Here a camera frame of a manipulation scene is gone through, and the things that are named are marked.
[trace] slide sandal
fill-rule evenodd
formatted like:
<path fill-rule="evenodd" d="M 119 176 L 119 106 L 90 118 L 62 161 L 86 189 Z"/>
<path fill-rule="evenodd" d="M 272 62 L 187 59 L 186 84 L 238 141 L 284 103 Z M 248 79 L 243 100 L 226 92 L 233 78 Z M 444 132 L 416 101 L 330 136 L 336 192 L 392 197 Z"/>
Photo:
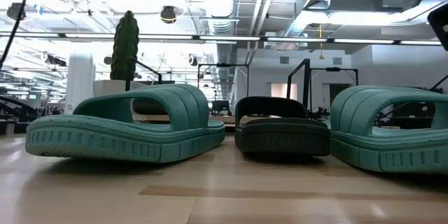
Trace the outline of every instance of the slide sandal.
<path fill-rule="evenodd" d="M 281 118 L 261 118 L 245 125 L 239 123 L 243 116 L 251 114 Z M 298 101 L 278 97 L 246 97 L 238 102 L 235 115 L 235 144 L 243 153 L 330 154 L 330 130 L 327 125 L 306 119 L 307 110 Z"/>
<path fill-rule="evenodd" d="M 394 103 L 433 102 L 430 129 L 373 128 L 382 109 Z M 377 172 L 448 172 L 448 95 L 408 87 L 350 87 L 331 108 L 331 153 Z"/>
<path fill-rule="evenodd" d="M 171 124 L 134 122 L 132 99 L 148 99 L 156 111 L 163 107 Z M 216 147 L 224 137 L 224 124 L 209 121 L 199 89 L 168 84 L 87 99 L 73 115 L 39 118 L 27 128 L 25 150 L 40 156 L 173 162 Z"/>

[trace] black slide sandal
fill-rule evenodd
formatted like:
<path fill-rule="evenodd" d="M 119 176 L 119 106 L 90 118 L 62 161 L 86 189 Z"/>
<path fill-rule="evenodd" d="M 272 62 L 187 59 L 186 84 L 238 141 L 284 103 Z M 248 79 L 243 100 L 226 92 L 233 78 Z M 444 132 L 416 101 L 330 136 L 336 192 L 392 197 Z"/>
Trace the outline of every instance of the black slide sandal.
<path fill-rule="evenodd" d="M 281 116 L 263 118 L 241 125 L 248 115 Z M 300 102 L 278 97 L 246 97 L 235 108 L 235 143 L 243 153 L 330 154 L 330 130 L 322 122 L 306 119 Z"/>

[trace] cactus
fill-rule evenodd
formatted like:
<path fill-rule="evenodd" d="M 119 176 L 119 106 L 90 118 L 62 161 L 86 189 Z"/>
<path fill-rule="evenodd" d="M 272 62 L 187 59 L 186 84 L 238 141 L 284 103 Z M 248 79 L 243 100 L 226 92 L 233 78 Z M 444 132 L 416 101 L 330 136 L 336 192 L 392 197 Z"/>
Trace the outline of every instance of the cactus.
<path fill-rule="evenodd" d="M 139 27 L 132 11 L 128 10 L 120 19 L 113 40 L 111 80 L 126 81 L 127 74 L 129 74 L 128 78 L 133 81 L 135 62 L 130 62 L 129 58 L 137 59 Z"/>

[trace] ceiling light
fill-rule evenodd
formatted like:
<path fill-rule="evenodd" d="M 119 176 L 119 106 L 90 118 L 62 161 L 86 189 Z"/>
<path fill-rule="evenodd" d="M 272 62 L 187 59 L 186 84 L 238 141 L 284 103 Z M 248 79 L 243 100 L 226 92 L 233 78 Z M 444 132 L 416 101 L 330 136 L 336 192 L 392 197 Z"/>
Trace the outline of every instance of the ceiling light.
<path fill-rule="evenodd" d="M 0 83 L 0 86 L 4 85 L 21 85 L 22 83 Z"/>
<path fill-rule="evenodd" d="M 393 40 L 336 38 L 335 43 L 392 44 Z"/>
<path fill-rule="evenodd" d="M 326 38 L 267 38 L 268 41 L 271 42 L 316 42 L 316 43 L 325 43 L 327 42 Z"/>
<path fill-rule="evenodd" d="M 8 95 L 28 95 L 28 91 L 8 91 Z"/>
<path fill-rule="evenodd" d="M 3 69 L 4 71 L 42 71 L 42 72 L 48 72 L 48 71 L 59 71 L 59 72 L 68 72 L 68 69 L 27 69 L 27 68 L 7 68 Z"/>
<path fill-rule="evenodd" d="M 177 40 L 184 40 L 184 39 L 193 39 L 193 36 L 188 35 L 139 35 L 139 39 L 177 39 Z"/>
<path fill-rule="evenodd" d="M 239 18 L 231 18 L 231 17 L 199 17 L 200 21 L 232 21 L 239 22 Z"/>
<path fill-rule="evenodd" d="M 113 39 L 115 34 L 65 34 L 67 38 L 85 38 L 85 39 Z"/>
<path fill-rule="evenodd" d="M 255 36 L 199 36 L 202 40 L 215 41 L 259 41 L 260 37 Z"/>
<path fill-rule="evenodd" d="M 412 46 L 441 46 L 440 41 L 401 41 L 400 45 L 412 45 Z"/>
<path fill-rule="evenodd" d="M 0 32 L 0 37 L 10 35 L 10 32 Z M 15 36 L 20 38 L 59 38 L 59 34 L 40 32 L 16 32 Z"/>
<path fill-rule="evenodd" d="M 333 25 L 389 25 L 395 21 L 394 13 L 379 11 L 335 11 L 327 23 Z"/>
<path fill-rule="evenodd" d="M 219 43 L 219 44 L 228 44 L 228 45 L 236 45 L 236 41 L 205 41 L 205 43 Z"/>
<path fill-rule="evenodd" d="M 62 96 L 65 96 L 65 92 L 50 91 L 49 95 L 62 95 Z"/>

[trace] white planter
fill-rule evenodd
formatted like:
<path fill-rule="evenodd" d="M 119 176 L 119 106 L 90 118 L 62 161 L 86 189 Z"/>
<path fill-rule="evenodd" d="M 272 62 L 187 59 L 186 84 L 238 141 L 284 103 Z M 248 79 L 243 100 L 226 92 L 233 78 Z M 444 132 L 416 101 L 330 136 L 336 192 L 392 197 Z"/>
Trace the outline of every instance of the white planter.
<path fill-rule="evenodd" d="M 145 86 L 145 84 L 131 81 L 131 90 Z M 102 95 L 116 94 L 124 92 L 125 88 L 125 80 L 96 80 L 93 82 L 93 95 L 98 97 Z"/>

